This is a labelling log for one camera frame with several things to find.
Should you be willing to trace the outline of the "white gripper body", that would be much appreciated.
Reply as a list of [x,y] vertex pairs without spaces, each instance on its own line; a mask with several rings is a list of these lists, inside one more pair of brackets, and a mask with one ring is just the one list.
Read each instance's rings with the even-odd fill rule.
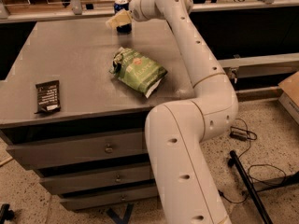
[[162,20],[164,18],[156,6],[155,0],[131,0],[129,11],[135,21]]

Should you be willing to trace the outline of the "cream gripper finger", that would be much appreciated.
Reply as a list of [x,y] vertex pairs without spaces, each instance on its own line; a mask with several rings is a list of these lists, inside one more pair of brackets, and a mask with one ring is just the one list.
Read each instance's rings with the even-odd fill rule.
[[106,21],[107,28],[116,29],[132,23],[132,16],[129,10],[122,9]]

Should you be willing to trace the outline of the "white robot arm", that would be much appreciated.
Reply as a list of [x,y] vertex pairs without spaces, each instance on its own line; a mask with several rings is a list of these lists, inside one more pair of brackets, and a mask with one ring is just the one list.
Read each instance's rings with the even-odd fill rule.
[[238,112],[235,90],[189,14],[192,0],[132,0],[135,21],[168,22],[194,89],[189,100],[149,112],[145,139],[167,224],[232,224],[200,144],[226,132]]

